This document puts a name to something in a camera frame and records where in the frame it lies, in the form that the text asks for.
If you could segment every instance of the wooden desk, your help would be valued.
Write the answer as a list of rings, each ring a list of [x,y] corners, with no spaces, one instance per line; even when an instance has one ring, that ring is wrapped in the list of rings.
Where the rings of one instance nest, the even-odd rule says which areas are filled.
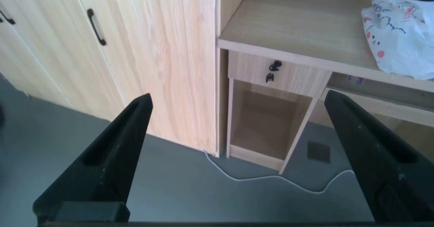
[[[434,126],[434,83],[387,74],[378,69],[361,19],[361,10],[369,6],[370,0],[243,1],[218,39],[220,48],[230,50],[228,156],[260,163],[282,173],[311,114],[327,117],[324,111],[317,110],[330,89],[347,94],[380,117]],[[270,72],[268,66],[274,60],[284,62],[283,69],[275,72],[273,84],[266,83],[265,76]],[[239,74],[240,69],[245,71],[244,75]],[[347,80],[348,75],[364,78],[365,81],[356,85]],[[300,93],[302,90],[309,90],[309,93]],[[264,103],[267,98],[259,94],[270,97],[270,102]],[[294,102],[301,100],[304,104],[302,108],[294,105]],[[278,137],[284,138],[287,134],[287,139],[264,145],[264,142],[271,141],[266,139],[269,135],[258,135],[272,133],[272,130],[267,131],[266,127],[259,129],[261,121],[265,120],[267,113],[271,117],[287,119],[279,112],[270,115],[272,110],[285,106],[278,104],[285,102],[286,108],[294,108],[289,111],[281,108],[282,113],[290,113],[291,116],[285,124],[289,131],[282,131]],[[262,119],[255,122],[255,117]],[[391,129],[396,127],[396,121],[391,123]],[[250,143],[240,142],[239,135]],[[282,144],[285,144],[284,150],[281,149]],[[277,151],[283,155],[275,156],[275,152],[267,152],[266,147],[280,148]]]

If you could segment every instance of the drawer lock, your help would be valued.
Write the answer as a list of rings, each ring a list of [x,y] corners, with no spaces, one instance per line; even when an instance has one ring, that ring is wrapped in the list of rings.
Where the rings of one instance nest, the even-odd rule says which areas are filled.
[[[272,73],[267,74],[265,77],[265,83],[268,83],[269,81],[274,81],[274,75]]]

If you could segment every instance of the open shelf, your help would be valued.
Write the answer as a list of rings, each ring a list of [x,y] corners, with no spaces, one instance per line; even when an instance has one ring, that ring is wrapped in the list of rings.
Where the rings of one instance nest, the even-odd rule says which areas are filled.
[[[338,91],[368,112],[434,127],[434,93],[365,79],[362,83],[334,73],[321,99]]]
[[[223,30],[223,49],[434,92],[434,82],[378,69],[363,31],[370,0],[244,0]]]
[[[280,170],[311,98],[284,91],[268,96],[267,87],[235,81],[229,154]]]

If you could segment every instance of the desk drawer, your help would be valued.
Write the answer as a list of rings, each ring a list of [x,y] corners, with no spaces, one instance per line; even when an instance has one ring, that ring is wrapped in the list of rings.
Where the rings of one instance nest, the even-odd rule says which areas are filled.
[[[270,58],[230,51],[229,78],[319,98],[332,75],[328,70],[289,62],[283,62],[278,71],[271,72],[269,66],[274,61]],[[269,73],[273,74],[274,81],[266,82]]]

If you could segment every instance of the cabinet shelf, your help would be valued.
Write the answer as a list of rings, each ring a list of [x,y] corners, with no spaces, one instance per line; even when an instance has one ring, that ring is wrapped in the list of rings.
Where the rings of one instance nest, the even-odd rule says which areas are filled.
[[[234,81],[229,155],[280,170],[311,98],[283,91],[277,98],[255,87]]]
[[[370,6],[370,0],[244,0],[218,46],[434,92],[432,81],[378,69],[361,18]]]

